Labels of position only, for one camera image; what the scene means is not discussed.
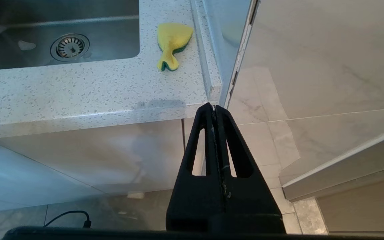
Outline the brown wooden cabinet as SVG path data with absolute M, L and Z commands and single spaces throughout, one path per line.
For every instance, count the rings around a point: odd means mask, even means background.
M 384 181 L 317 198 L 330 234 L 384 236 Z

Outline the white cabinet door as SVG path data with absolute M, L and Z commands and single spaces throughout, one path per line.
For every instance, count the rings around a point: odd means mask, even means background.
M 182 121 L 0 138 L 0 211 L 172 189 Z
M 183 132 L 185 145 L 187 145 L 190 133 L 192 130 L 194 118 L 185 118 L 183 119 Z M 205 167 L 205 129 L 201 129 L 199 132 L 197 150 L 194 158 L 194 165 L 192 169 L 192 175 L 194 176 L 205 176 L 206 167 Z

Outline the yellow green fish-shaped sponge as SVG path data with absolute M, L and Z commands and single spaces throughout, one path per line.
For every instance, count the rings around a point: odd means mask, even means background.
M 179 62 L 175 53 L 182 52 L 192 38 L 194 29 L 182 23 L 161 23 L 157 28 L 157 41 L 162 55 L 157 63 L 160 71 L 177 70 Z

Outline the stainless steel sink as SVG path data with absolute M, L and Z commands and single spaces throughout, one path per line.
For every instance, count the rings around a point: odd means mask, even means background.
M 129 59 L 140 52 L 138 0 L 0 0 L 0 69 Z M 55 40 L 83 34 L 88 52 L 56 61 Z

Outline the round metal drain strainer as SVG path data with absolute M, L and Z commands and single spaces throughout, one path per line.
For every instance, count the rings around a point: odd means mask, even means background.
M 89 39 L 83 34 L 66 34 L 50 47 L 50 55 L 56 61 L 69 62 L 83 57 L 90 48 Z

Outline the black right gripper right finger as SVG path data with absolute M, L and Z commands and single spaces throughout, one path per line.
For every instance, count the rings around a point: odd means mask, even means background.
M 221 227 L 232 233 L 285 233 L 279 207 L 232 115 L 217 105 L 215 120 L 223 193 Z

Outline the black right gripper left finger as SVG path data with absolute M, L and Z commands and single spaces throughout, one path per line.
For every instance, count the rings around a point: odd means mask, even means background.
M 209 231 L 211 218 L 223 212 L 213 119 L 210 103 L 198 108 L 167 209 L 167 231 Z M 201 131 L 205 137 L 207 173 L 194 176 L 192 171 Z

